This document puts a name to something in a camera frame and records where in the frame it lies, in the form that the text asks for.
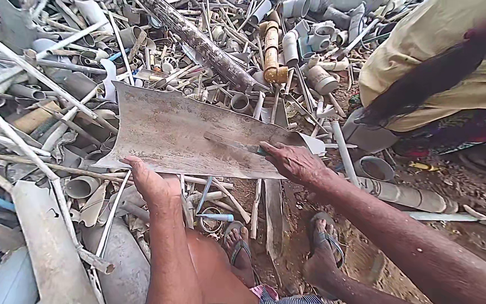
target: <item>knife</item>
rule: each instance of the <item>knife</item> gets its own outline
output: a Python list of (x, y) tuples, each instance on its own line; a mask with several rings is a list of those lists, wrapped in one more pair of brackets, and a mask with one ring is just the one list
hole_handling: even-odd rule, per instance
[(238, 149), (241, 149), (241, 150), (246, 150), (246, 151), (248, 151), (250, 153), (258, 154), (260, 156), (267, 156), (267, 155), (269, 155), (269, 153), (267, 153), (260, 146), (253, 146), (251, 144), (242, 144), (240, 142), (233, 141), (231, 139), (228, 139), (226, 137), (222, 137), (220, 135), (213, 134), (211, 132), (204, 133), (204, 137), (207, 138), (207, 139), (209, 139), (209, 140), (211, 140), (211, 141), (215, 141), (215, 142), (221, 143), (221, 144), (223, 144), (225, 146), (230, 146), (230, 147), (238, 148)]

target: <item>foot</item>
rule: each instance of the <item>foot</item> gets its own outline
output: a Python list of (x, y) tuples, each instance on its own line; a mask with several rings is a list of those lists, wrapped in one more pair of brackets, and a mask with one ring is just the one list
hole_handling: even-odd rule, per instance
[[(317, 235), (322, 232), (327, 232), (334, 238), (337, 236), (333, 225), (326, 225), (326, 220), (316, 220), (314, 240), (317, 240)], [(309, 284), (320, 288), (320, 283), (325, 278), (339, 271), (336, 265), (334, 250), (336, 249), (333, 249), (328, 241), (314, 243), (314, 254), (305, 263), (303, 268), (303, 275)]]
[[(241, 228), (241, 233), (237, 229), (232, 229), (226, 238), (224, 248), (230, 258), (235, 250), (235, 244), (240, 240), (248, 242), (248, 229), (245, 227)], [(245, 286), (251, 288), (254, 287), (254, 274), (252, 272), (251, 257), (248, 253), (241, 248), (238, 255), (235, 257), (235, 262), (232, 266), (232, 272), (245, 284)]]

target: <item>scrap pile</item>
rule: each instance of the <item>scrap pile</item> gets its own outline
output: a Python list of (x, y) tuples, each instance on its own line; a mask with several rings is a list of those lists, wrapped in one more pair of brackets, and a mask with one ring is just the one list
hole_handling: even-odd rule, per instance
[[(350, 160), (339, 124), (347, 107), (333, 94), (342, 78), (350, 89), (372, 49), (417, 5), (0, 0), (0, 286), (17, 276), (24, 282), (4, 294), (23, 303), (39, 295), (47, 303), (145, 302), (146, 203), (130, 171), (92, 166), (118, 135), (115, 81), (298, 130), (339, 149), (350, 182), (381, 199), (391, 201), (387, 190), (427, 194), (420, 209), (455, 212), (436, 193), (387, 188), (385, 175), (357, 178), (365, 164)], [(222, 222), (236, 215), (255, 238), (261, 180), (247, 212), (232, 183), (180, 173), (186, 226), (219, 238)], [(281, 191), (278, 181), (264, 185)], [(12, 255), (2, 262), (5, 252)], [(120, 259), (132, 266), (118, 267)]]

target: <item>knife handle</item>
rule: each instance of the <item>knife handle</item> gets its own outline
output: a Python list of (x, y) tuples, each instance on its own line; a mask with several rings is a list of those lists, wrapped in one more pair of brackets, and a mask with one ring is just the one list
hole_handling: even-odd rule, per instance
[(268, 156), (268, 155), (271, 155), (271, 154), (267, 153), (266, 150), (264, 150), (260, 146), (258, 146), (258, 151), (256, 151), (256, 154), (258, 154), (260, 156)]

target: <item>sandal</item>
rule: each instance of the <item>sandal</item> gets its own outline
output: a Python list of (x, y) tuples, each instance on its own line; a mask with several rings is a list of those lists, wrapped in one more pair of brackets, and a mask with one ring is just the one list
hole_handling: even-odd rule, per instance
[(335, 221), (329, 216), (329, 214), (325, 212), (319, 212), (316, 213), (311, 219), (310, 219), (310, 225), (309, 225), (309, 240), (310, 240), (310, 253), (311, 256), (314, 254), (314, 248), (318, 245), (321, 244), (322, 242), (328, 241), (329, 245), (331, 246), (331, 250), (333, 252), (337, 251), (339, 252), (341, 259), (337, 262), (337, 268), (341, 268), (342, 264), (344, 263), (345, 260), (345, 255), (344, 252), (342, 252), (341, 245), (339, 243), (339, 237), (338, 235), (331, 235), (327, 231), (320, 232), (316, 236), (317, 239), (314, 239), (314, 231), (316, 230), (316, 220), (326, 220), (326, 225), (335, 225)]
[[(228, 237), (228, 234), (230, 233), (230, 231), (232, 231), (233, 229), (236, 229), (239, 232), (239, 234), (241, 235), (241, 228), (243, 228), (244, 226), (245, 225), (243, 225), (243, 223), (241, 223), (240, 221), (231, 222), (230, 225), (228, 225), (228, 227), (226, 227), (226, 230), (224, 231), (224, 238), (222, 239), (222, 243), (226, 244), (226, 238)], [(248, 246), (247, 242), (245, 242), (242, 238), (237, 243), (235, 243), (234, 251), (232, 252), (232, 255), (229, 257), (230, 258), (230, 265), (232, 265), (232, 266), (235, 265), (235, 259), (237, 258), (239, 252), (242, 249), (244, 249), (247, 252), (248, 257), (252, 259), (251, 248)], [(255, 284), (255, 286), (258, 286), (258, 285), (261, 284), (260, 277), (254, 271), (254, 268), (252, 267), (252, 265), (251, 265), (251, 269), (252, 269), (252, 273), (254, 275), (254, 284)]]

